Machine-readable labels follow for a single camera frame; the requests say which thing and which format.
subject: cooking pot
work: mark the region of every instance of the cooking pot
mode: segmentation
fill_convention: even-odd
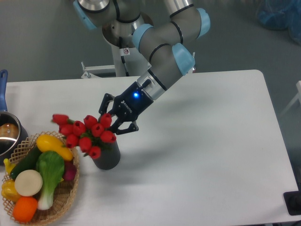
[[[10,158],[14,149],[28,137],[26,130],[13,114],[8,112],[5,100],[7,70],[0,71],[0,165]]]

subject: red radish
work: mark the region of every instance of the red radish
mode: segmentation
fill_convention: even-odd
[[[70,161],[65,161],[65,172],[63,175],[63,179],[65,181],[74,180],[76,175],[76,167]]]

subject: tulip flower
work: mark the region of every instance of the tulip flower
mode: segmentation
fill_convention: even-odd
[[[92,159],[97,159],[101,156],[101,149],[98,146],[93,146],[91,147],[89,151],[89,155],[91,156]]]
[[[97,118],[95,118],[92,115],[87,115],[84,118],[84,124],[85,124],[85,126],[86,126],[87,129],[91,129],[92,126],[94,126],[97,123],[98,123]]]
[[[73,133],[73,125],[71,125],[71,124],[62,125],[62,126],[60,126],[58,132],[65,136],[68,136],[71,133]]]
[[[74,148],[78,145],[79,143],[79,138],[74,135],[73,133],[68,135],[66,138],[66,147],[67,148]]]
[[[104,132],[104,127],[102,124],[97,123],[92,126],[91,132],[94,137],[99,137]]]
[[[100,124],[102,124],[103,127],[108,128],[111,126],[111,123],[112,117],[109,113],[106,113],[102,117],[100,117]]]
[[[68,115],[65,114],[53,114],[52,115],[52,122],[55,122],[59,126],[65,125],[68,123]]]
[[[106,130],[100,135],[100,139],[105,143],[114,143],[116,136],[111,131]]]
[[[86,126],[84,123],[82,123],[81,121],[75,121],[73,124],[73,133],[76,136],[80,136],[82,133],[84,133],[86,131]]]
[[[82,152],[88,153],[92,147],[92,141],[88,137],[79,139],[79,147]]]

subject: text logo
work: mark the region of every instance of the text logo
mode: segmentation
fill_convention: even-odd
[[[130,113],[133,112],[132,109],[126,104],[126,102],[125,102],[124,100],[121,101],[121,103],[128,109],[128,111],[129,111]]]

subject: black vase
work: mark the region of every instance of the black vase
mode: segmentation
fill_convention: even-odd
[[[102,170],[110,170],[117,166],[120,161],[120,151],[115,141],[108,148],[102,148],[101,156],[93,159],[95,165]]]

